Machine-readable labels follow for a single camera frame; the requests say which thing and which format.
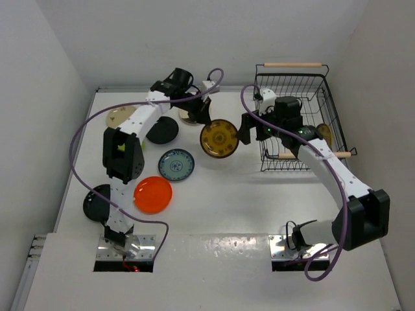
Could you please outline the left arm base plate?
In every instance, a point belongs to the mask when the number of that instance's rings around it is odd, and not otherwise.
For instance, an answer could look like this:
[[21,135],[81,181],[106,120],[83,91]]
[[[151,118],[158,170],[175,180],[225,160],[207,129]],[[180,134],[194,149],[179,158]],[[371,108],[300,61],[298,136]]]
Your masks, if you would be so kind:
[[101,235],[96,252],[97,261],[117,261],[123,257],[127,261],[146,261],[154,258],[155,235],[127,236],[124,246],[116,244]]

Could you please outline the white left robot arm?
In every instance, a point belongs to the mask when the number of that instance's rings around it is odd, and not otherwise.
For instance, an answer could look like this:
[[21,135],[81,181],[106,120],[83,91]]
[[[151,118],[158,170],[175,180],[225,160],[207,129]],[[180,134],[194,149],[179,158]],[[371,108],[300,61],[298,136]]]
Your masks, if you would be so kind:
[[190,72],[176,68],[164,80],[155,82],[142,104],[116,129],[107,128],[103,136],[103,166],[110,178],[110,208],[104,223],[104,237],[122,248],[133,233],[134,223],[127,217],[129,190],[141,175],[145,158],[141,143],[157,121],[171,108],[189,113],[199,124],[210,124],[209,94],[217,91],[220,82],[210,77],[202,82],[200,92],[188,92],[193,85]]

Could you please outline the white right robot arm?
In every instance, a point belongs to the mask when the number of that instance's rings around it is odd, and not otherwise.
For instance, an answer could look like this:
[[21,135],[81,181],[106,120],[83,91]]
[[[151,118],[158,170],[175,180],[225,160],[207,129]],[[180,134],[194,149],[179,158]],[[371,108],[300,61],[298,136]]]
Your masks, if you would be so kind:
[[277,137],[296,159],[312,170],[339,208],[333,221],[311,220],[296,225],[291,236],[295,249],[325,243],[350,251],[386,236],[389,195],[359,180],[331,151],[316,127],[303,123],[300,100],[278,97],[270,89],[261,89],[256,98],[261,102],[259,108],[242,115],[240,142],[250,144],[252,128],[256,129],[259,141]]

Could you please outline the yellow patterned plate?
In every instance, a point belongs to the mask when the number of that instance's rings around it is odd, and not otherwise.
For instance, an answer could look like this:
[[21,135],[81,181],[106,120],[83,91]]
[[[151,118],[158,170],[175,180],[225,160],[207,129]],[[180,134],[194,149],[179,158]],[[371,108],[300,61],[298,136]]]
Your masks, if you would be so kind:
[[325,124],[325,123],[321,123],[321,124],[319,124],[316,127],[316,129],[322,135],[322,137],[326,141],[327,145],[330,148],[332,148],[332,145],[333,145],[333,134],[331,132],[330,127],[327,124]]
[[230,157],[239,146],[236,127],[224,119],[215,119],[205,125],[199,141],[202,150],[215,159]]

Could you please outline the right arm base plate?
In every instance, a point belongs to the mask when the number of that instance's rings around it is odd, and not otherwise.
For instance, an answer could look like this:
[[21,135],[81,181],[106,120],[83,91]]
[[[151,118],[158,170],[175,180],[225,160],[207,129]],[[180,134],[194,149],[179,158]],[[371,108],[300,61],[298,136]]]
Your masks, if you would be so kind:
[[312,257],[317,251],[327,246],[327,244],[319,243],[312,246],[307,246],[298,251],[294,247],[291,234],[269,235],[268,242],[272,262],[307,260]]

